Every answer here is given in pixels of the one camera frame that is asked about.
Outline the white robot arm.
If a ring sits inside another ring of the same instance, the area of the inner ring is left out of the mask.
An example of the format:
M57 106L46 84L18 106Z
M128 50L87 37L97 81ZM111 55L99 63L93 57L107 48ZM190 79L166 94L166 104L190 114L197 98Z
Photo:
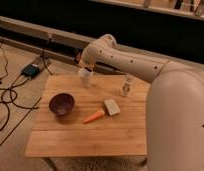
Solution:
M204 171L204 71L116 48L105 34L89 43L81 65L108 64L150 84L146 99L147 171Z

